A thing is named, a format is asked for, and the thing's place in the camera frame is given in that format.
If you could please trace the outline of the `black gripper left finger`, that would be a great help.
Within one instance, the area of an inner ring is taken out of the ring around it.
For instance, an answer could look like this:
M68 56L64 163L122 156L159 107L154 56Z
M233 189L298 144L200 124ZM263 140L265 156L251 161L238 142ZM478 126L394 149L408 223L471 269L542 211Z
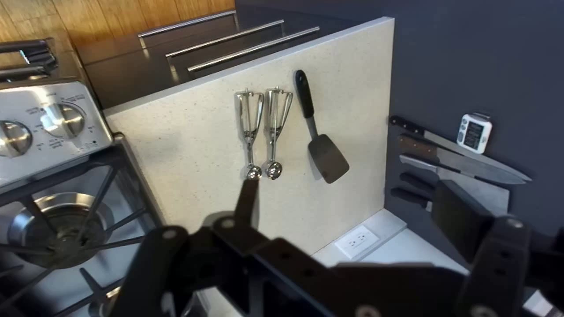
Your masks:
M150 230L110 317L180 317L200 290L217 286L246 317L305 317L307 302L260 258L272 239L256 228L260 179L247 177L233 211L212 212L196 232Z

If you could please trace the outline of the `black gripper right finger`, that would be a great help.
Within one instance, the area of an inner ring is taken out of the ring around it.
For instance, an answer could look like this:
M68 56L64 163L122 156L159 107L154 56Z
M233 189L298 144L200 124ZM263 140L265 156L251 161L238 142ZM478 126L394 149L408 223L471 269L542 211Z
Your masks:
M471 263L461 311L485 307L496 317L522 317L528 286L564 307L563 230L550 235L519 216L496 216L454 181L436 184L431 216Z

